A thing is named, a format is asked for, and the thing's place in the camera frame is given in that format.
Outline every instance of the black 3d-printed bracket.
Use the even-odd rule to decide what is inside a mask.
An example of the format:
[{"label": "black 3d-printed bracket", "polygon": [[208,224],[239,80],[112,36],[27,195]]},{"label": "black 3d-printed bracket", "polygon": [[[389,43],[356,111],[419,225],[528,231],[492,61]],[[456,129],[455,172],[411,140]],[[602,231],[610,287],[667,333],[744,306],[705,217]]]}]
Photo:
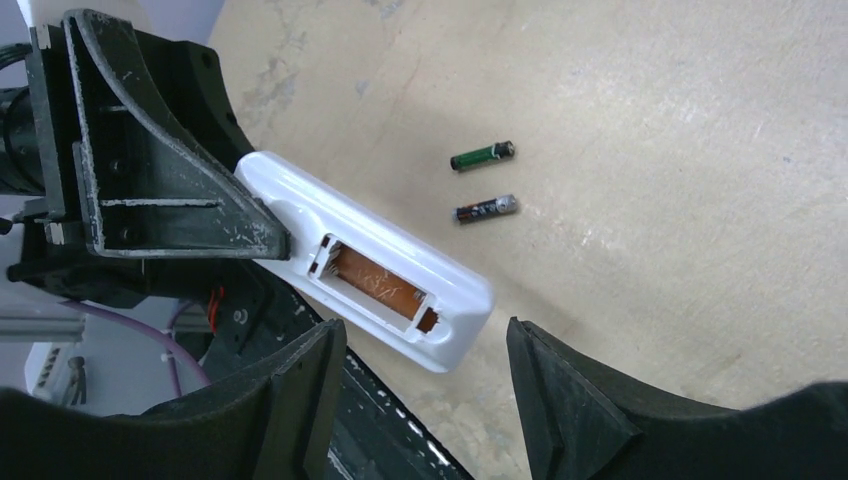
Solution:
[{"label": "black 3d-printed bracket", "polygon": [[[74,162],[92,252],[286,258],[283,225],[169,108],[140,47],[143,34],[92,10],[68,12],[64,29],[82,136]],[[195,61],[213,62],[213,55],[204,49]]]},{"label": "black 3d-printed bracket", "polygon": [[507,348],[535,479],[848,477],[848,383],[736,411],[642,383],[516,318]]}]

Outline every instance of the aa battery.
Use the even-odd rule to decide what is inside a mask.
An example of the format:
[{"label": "aa battery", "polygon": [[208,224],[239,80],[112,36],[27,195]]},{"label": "aa battery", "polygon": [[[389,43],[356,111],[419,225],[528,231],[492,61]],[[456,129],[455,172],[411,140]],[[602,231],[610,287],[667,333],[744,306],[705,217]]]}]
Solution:
[{"label": "aa battery", "polygon": [[515,155],[515,145],[509,140],[494,145],[451,157],[451,168],[457,172],[481,165],[487,162],[509,158]]},{"label": "aa battery", "polygon": [[515,199],[515,195],[501,195],[485,202],[455,208],[453,210],[453,218],[460,225],[465,225],[487,218],[508,215],[516,210],[518,210],[518,201]]}]

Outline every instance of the scratched surface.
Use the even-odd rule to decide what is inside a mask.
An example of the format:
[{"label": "scratched surface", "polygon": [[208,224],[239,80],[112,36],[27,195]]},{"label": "scratched surface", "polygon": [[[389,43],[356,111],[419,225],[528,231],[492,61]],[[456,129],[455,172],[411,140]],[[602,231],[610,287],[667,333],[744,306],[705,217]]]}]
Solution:
[{"label": "scratched surface", "polygon": [[[357,351],[480,478],[528,478],[507,319],[697,400],[848,378],[843,0],[230,0],[212,35],[260,147],[488,277],[431,375]],[[451,155],[512,140],[463,175]],[[517,215],[451,208],[514,193]]]}]

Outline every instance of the black battery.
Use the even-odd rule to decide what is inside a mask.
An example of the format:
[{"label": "black battery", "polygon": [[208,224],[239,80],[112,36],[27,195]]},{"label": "black battery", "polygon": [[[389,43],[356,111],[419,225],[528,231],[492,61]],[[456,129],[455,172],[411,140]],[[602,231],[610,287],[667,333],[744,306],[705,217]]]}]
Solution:
[{"label": "black battery", "polygon": [[465,225],[487,218],[509,215],[516,210],[518,210],[518,201],[515,199],[515,195],[501,195],[485,202],[455,208],[453,210],[453,219],[459,222],[460,225]]}]

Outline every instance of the cable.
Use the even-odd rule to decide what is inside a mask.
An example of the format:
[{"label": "cable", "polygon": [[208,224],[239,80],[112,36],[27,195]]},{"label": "cable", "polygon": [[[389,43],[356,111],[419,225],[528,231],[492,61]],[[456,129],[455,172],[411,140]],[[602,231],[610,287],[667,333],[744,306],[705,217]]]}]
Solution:
[{"label": "cable", "polygon": [[11,43],[0,47],[0,70],[8,67],[13,63],[20,62],[32,52],[32,45],[29,43]]},{"label": "cable", "polygon": [[[186,310],[194,305],[192,302],[184,302],[182,305],[178,305],[177,309],[174,310],[174,314],[171,315],[171,318],[168,319],[168,323],[165,325],[165,329],[168,332],[168,336],[174,338],[174,325],[177,323],[177,319],[185,313]],[[177,362],[174,360],[174,352],[167,350],[168,352],[168,374],[171,376],[171,386],[174,387],[174,394],[177,398],[183,396],[183,387],[180,385],[180,375],[177,373]]]},{"label": "cable", "polygon": [[127,317],[126,315],[121,315],[120,313],[111,312],[104,308],[95,307],[94,305],[87,305],[85,303],[75,302],[73,300],[62,302],[60,305],[64,305],[78,312],[94,315],[104,320],[109,320],[110,322],[123,325],[150,338],[151,340],[159,342],[165,348],[167,348],[175,357],[177,357],[177,359],[183,365],[193,370],[195,375],[197,375],[198,380],[200,380],[200,383],[204,387],[212,383],[209,381],[209,377],[206,375],[206,372],[203,371],[203,368],[200,366],[199,363],[197,363],[197,361],[194,359],[194,357],[191,356],[190,353],[188,353],[179,343],[174,341],[173,338],[168,335],[165,335],[159,330],[156,330],[150,325],[139,322],[138,320]]}]

